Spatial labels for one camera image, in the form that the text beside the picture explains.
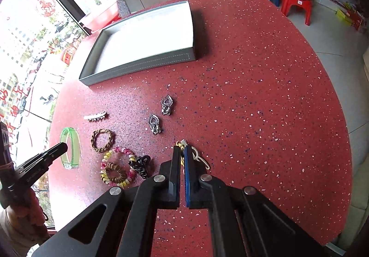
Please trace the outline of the left hand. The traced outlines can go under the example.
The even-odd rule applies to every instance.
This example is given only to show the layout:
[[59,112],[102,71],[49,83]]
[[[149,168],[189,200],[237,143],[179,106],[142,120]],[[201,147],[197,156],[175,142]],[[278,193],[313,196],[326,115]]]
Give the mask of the left hand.
[[9,206],[1,211],[1,256],[26,256],[34,245],[49,239],[45,216],[32,189],[29,207]]

